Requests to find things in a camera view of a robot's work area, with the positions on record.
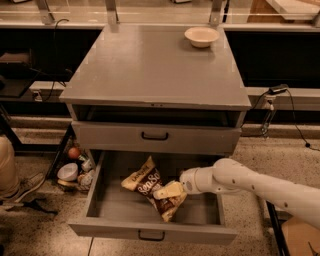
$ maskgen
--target speckled floor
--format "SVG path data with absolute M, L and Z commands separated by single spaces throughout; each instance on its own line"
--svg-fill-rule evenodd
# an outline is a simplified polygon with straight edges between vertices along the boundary
M 256 126 L 246 126 L 245 134 L 254 134 Z M 301 127 L 313 147 L 320 147 L 318 126 Z M 33 137 L 37 130 L 16 130 L 24 137 Z M 320 152 L 304 147 L 304 141 L 294 126 L 274 125 L 268 139 L 242 137 L 232 156 L 260 173 L 308 184 L 320 188 Z M 46 172 L 53 155 L 16 157 L 23 175 Z M 10 211 L 0 207 L 0 241 L 4 255 L 278 255 L 270 229 L 264 202 L 249 192 L 223 195 L 226 226 L 239 233 L 228 246 L 146 242 L 107 238 L 79 237 L 68 226 L 68 220 L 81 215 L 86 195 L 63 192 L 47 180 L 30 197 L 45 198 L 41 205 L 57 210 L 58 215 L 29 208 L 14 207 Z

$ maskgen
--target black cable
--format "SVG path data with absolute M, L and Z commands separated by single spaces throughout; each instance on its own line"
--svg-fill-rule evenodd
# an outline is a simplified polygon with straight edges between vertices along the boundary
M 302 134 L 302 131 L 301 131 L 300 128 L 298 127 L 298 125 L 297 125 L 297 119 L 296 119 L 296 114 L 295 114 L 295 107 L 294 107 L 294 103 L 293 103 L 293 97 L 292 97 L 291 92 L 289 91 L 289 89 L 287 89 L 287 92 L 288 92 L 289 95 L 290 95 L 291 106 L 292 106 L 292 116 L 293 116 L 294 126 L 297 128 L 297 130 L 298 130 L 298 132 L 299 132 L 299 134 L 300 134 L 301 139 L 306 143 L 306 144 L 305 144 L 305 147 L 306 147 L 306 148 L 309 148 L 309 149 L 311 149 L 311 150 L 320 151 L 320 149 L 312 148 L 312 147 L 311 147 L 311 144 L 306 140 L 306 138 L 305 138 L 304 135 Z
M 52 92 L 53 92 L 53 87 L 54 87 L 54 84 L 55 84 L 55 83 L 56 83 L 56 81 L 53 81 L 53 82 L 52 82 L 52 86 L 51 86 L 51 89 L 50 89 L 49 95 L 48 95 L 48 97 L 47 97 L 47 98 L 42 99 L 42 102 L 46 102 L 46 101 L 48 101 L 48 100 L 50 99 L 50 97 L 51 97 L 51 95 L 52 95 Z
M 52 80 L 55 80 L 53 76 L 51 76 L 50 74 L 45 73 L 45 72 L 43 72 L 43 71 L 41 71 L 41 70 L 39 70 L 39 69 L 35 69 L 35 68 L 29 68 L 29 69 L 32 70 L 32 71 L 36 71 L 36 72 L 38 72 L 38 73 L 40 73 L 40 74 L 42 74 L 42 75 L 48 76 L 48 77 L 51 78 Z M 56 81 L 56 82 L 58 82 L 59 84 L 61 84 L 61 85 L 64 86 L 64 87 L 67 86 L 67 85 L 65 84 L 65 82 L 63 82 L 63 81 Z
M 254 109 L 258 106 L 261 98 L 262 98 L 263 96 L 267 95 L 268 93 L 269 93 L 269 91 L 266 91 L 266 92 L 262 93 L 262 94 L 259 96 L 256 104 L 251 108 L 251 110 L 254 110 Z M 242 125 L 240 126 L 240 128 L 242 128 L 242 127 L 245 125 L 245 123 L 246 123 L 246 122 L 243 122 Z M 262 137 L 262 136 L 264 136 L 263 133 L 257 134 L 257 135 L 241 135 L 241 137 L 245 137 L 245 138 L 250 138 L 250 137 L 256 137 L 256 138 L 258 138 L 258 137 Z
M 55 82 L 57 81 L 57 70 L 58 70 L 58 47 L 57 47 L 57 41 L 56 41 L 56 30 L 58 28 L 58 25 L 60 22 L 62 21 L 69 21 L 68 19 L 60 19 L 56 22 L 56 25 L 54 27 L 54 30 L 53 30 L 53 44 L 54 44 L 54 50 L 55 50 L 55 72 L 54 72 L 54 75 L 51 76 L 45 72 L 42 72 L 41 70 L 37 70 L 37 69 L 31 69 L 31 70 L 34 70 L 34 71 L 37 71 L 41 74 L 44 74 L 48 77 L 50 77 L 53 82 L 52 82 L 52 86 L 51 86 L 51 89 L 50 89 L 50 92 L 49 92 L 49 95 L 47 98 L 43 99 L 42 102 L 46 102 L 50 99 L 51 95 L 52 95 L 52 92 L 53 92 L 53 88 L 54 88 L 54 85 L 55 85 Z M 61 84 L 62 86 L 66 87 L 66 84 L 64 82 L 61 82 L 61 81 L 57 81 L 59 84 Z
M 89 246 L 89 251 L 88 251 L 88 256 L 90 256 L 90 252 L 91 252 L 91 248 L 92 248 L 92 244 L 93 244 L 93 239 L 94 239 L 94 237 L 91 238 L 91 242 L 90 242 L 90 246 Z

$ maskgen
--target metal bracket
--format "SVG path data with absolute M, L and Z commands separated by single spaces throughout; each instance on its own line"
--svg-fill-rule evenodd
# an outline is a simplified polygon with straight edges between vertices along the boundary
M 223 0 L 212 0 L 211 14 L 209 19 L 211 26 L 219 25 L 222 1 Z
M 108 23 L 110 25 L 117 24 L 119 22 L 119 17 L 117 13 L 116 1 L 115 0 L 105 0 L 107 7 L 107 17 Z
M 49 5 L 47 3 L 47 0 L 36 0 L 42 23 L 45 25 L 51 25 L 55 22 L 53 14 L 50 11 Z

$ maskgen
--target white container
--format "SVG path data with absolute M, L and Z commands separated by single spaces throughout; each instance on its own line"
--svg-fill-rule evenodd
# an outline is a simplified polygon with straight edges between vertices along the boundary
M 64 181 L 74 181 L 78 177 L 78 165 L 70 163 L 62 166 L 57 173 L 59 179 Z
M 197 48 L 209 47 L 219 38 L 219 32 L 209 27 L 189 28 L 184 35 L 190 40 L 191 44 Z

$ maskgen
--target drawer handle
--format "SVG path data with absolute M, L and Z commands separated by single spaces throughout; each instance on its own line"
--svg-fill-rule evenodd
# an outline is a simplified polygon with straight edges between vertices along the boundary
M 139 239 L 140 240 L 144 240 L 144 241 L 153 241 L 153 242 L 161 242 L 161 241 L 163 241 L 164 240 L 164 237 L 165 237 L 165 232 L 163 231 L 162 232 L 162 237 L 160 237 L 160 238 L 149 238 L 149 237 L 142 237 L 141 236 L 141 230 L 139 230 L 138 231 L 138 237 L 139 237 Z
M 144 132 L 141 133 L 141 138 L 144 140 L 167 140 L 169 138 L 169 133 L 166 132 L 164 137 L 149 137 Z

